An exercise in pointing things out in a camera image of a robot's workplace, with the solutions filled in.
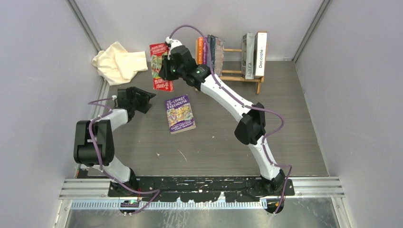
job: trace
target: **wood grain surface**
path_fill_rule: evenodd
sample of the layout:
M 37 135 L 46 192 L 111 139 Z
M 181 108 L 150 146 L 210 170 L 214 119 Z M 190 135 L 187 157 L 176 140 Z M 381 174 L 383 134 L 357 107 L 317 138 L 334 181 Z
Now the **wood grain surface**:
M 240 62 L 225 62 L 225 68 L 240 69 Z M 276 162 L 292 164 L 292 176 L 327 175 L 293 62 L 267 62 L 260 95 L 256 83 L 225 83 L 284 116 L 283 129 L 268 138 Z M 237 122 L 212 98 L 181 79 L 174 82 L 174 92 L 155 91 L 150 71 L 138 73 L 131 83 L 112 86 L 109 96 L 130 86 L 157 94 L 147 114 L 136 112 L 131 122 L 113 132 L 116 156 L 136 175 L 259 175 L 250 150 L 234 136 Z M 164 100 L 183 94 L 189 96 L 196 128 L 170 134 Z M 266 114 L 267 132 L 279 125 L 278 117 Z

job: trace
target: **wall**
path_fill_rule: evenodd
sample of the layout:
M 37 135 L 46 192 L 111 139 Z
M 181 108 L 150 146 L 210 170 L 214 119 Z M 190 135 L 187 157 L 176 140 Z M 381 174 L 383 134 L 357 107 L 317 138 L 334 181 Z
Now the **wall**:
M 1 1 L 0 34 L 0 224 L 50 227 L 101 83 L 96 52 L 62 0 Z
M 403 2 L 337 0 L 297 68 L 357 227 L 401 227 Z
M 119 41 L 129 51 L 146 51 L 162 43 L 179 25 L 196 26 L 205 35 L 225 39 L 228 48 L 240 48 L 246 32 L 268 31 L 268 60 L 290 60 L 295 55 L 322 0 L 78 0 L 102 48 Z M 199 34 L 179 30 L 179 39 L 194 52 Z M 226 60 L 240 60 L 227 53 Z

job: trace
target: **white book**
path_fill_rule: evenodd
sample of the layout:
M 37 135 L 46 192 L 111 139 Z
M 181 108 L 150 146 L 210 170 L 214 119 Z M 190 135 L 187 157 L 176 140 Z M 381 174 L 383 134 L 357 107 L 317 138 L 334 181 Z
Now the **white book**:
M 254 79 L 253 76 L 253 47 L 255 46 L 255 37 L 253 33 L 248 32 L 242 37 L 242 62 L 241 73 L 245 79 Z
M 267 32 L 259 31 L 255 36 L 255 47 L 253 53 L 253 62 L 255 64 L 255 77 L 264 76 L 264 66 L 266 63 Z

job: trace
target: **white cloth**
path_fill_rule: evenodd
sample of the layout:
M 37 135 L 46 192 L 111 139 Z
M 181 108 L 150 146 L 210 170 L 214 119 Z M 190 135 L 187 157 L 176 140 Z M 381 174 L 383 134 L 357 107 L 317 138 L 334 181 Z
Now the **white cloth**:
M 128 52 L 115 42 L 106 51 L 99 51 L 92 59 L 92 65 L 98 68 L 98 74 L 105 78 L 110 86 L 130 82 L 139 71 L 148 70 L 145 52 Z

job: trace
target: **white speck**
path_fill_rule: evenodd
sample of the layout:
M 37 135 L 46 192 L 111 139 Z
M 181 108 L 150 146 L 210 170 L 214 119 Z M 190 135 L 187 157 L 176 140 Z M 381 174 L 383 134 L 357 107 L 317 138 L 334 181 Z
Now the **white speck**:
M 188 163 L 188 160 L 186 159 L 185 155 L 178 149 L 179 153 L 181 153 L 181 155 L 185 158 L 186 163 Z

